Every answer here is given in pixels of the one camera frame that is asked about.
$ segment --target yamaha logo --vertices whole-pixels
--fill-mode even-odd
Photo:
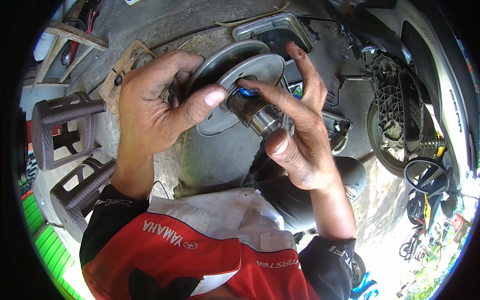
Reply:
[[[187,249],[193,250],[193,249],[197,249],[198,244],[194,241],[186,241],[183,243],[183,246]]]

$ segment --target sleeve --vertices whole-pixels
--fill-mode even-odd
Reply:
[[[355,242],[356,239],[332,241],[316,236],[299,253],[303,274],[321,299],[350,297]]]
[[[148,199],[138,201],[107,185],[95,203],[80,246],[80,265],[93,260],[117,232],[148,209]]]

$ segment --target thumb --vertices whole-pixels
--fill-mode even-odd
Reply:
[[[285,129],[278,129],[268,137],[265,151],[272,160],[287,170],[289,176],[297,174],[306,163],[292,136]]]
[[[219,84],[209,84],[191,94],[186,101],[169,111],[172,129],[180,134],[203,121],[215,106],[227,97],[227,91]]]

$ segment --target dirty hand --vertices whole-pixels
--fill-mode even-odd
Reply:
[[[148,156],[168,149],[226,97],[222,86],[210,84],[178,105],[182,89],[203,61],[200,55],[175,50],[125,75],[119,100],[119,151]],[[160,98],[165,89],[173,95],[172,105]]]
[[[326,190],[340,180],[322,117],[327,89],[305,51],[293,42],[286,48],[303,78],[300,101],[287,90],[260,81],[241,80],[239,85],[257,89],[263,99],[293,120],[295,135],[284,129],[275,131],[265,142],[267,154],[288,172],[298,188]]]

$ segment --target stool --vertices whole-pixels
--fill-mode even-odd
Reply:
[[[55,213],[65,230],[79,243],[82,242],[87,228],[85,217],[93,210],[95,202],[100,197],[98,189],[110,183],[115,163],[115,159],[102,164],[89,157],[50,190],[50,201]],[[94,173],[84,179],[85,167],[91,167]],[[78,176],[78,184],[67,191],[63,186],[74,176]]]
[[[77,92],[70,96],[40,101],[32,111],[32,144],[36,162],[42,170],[53,170],[66,163],[99,152],[102,147],[93,148],[95,139],[95,121],[93,115],[106,111],[103,100],[91,100],[85,92]],[[84,148],[77,152],[73,144],[80,141],[78,131],[68,131],[68,121],[85,119]],[[52,129],[62,125],[62,132],[52,136]],[[70,156],[54,160],[55,149],[66,146]]]

